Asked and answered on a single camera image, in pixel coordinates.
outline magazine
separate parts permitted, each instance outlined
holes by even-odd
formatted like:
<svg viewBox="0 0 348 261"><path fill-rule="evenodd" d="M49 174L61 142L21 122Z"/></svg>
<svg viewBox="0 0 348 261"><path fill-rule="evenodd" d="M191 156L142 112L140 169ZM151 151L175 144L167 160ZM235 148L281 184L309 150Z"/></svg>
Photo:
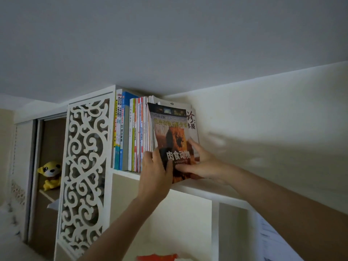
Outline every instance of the magazine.
<svg viewBox="0 0 348 261"><path fill-rule="evenodd" d="M169 159L173 160L173 183L200 177L192 173L182 173L175 169L176 164L196 164L192 146L187 143L189 126L185 109L178 109L148 103L157 146L164 168Z"/></svg>

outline white wall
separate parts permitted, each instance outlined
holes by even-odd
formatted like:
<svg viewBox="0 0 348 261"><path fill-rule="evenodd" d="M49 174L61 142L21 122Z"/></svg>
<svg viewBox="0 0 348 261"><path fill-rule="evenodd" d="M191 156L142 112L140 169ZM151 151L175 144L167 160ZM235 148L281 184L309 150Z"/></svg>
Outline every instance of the white wall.
<svg viewBox="0 0 348 261"><path fill-rule="evenodd" d="M282 185L348 192L348 61L170 95L201 144Z"/></svg>
<svg viewBox="0 0 348 261"><path fill-rule="evenodd" d="M6 196L7 175L13 138L13 111L0 109L0 205Z"/></svg>

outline lion image on book cover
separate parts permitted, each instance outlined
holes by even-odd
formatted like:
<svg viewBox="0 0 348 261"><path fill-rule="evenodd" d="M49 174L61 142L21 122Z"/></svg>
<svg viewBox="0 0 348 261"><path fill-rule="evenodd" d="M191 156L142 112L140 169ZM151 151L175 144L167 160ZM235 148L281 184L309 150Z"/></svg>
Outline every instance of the lion image on book cover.
<svg viewBox="0 0 348 261"><path fill-rule="evenodd" d="M192 146L190 143L186 142L185 137L185 131L184 128L180 127L168 127L167 134L165 136L165 139L161 139L164 143L161 143L162 141L158 141L158 146L160 148L161 157L165 158L165 164L167 162L167 155L166 153L168 151L171 152L180 152L180 151L189 151L190 158L185 158L185 164L196 164L194 160L194 151L192 149ZM179 182L181 180L186 180L189 178L199 178L198 176L194 174L184 174L175 168L173 169L173 183Z"/></svg>

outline stuffed toy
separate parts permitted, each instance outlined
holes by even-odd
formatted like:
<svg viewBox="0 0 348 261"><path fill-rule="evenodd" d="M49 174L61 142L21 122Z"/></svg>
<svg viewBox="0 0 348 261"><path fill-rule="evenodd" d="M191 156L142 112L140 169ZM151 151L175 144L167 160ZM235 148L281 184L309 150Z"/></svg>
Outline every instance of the stuffed toy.
<svg viewBox="0 0 348 261"><path fill-rule="evenodd" d="M38 169L38 173L47 177L43 185L44 191L54 189L61 185L62 164L55 161L48 162Z"/></svg>

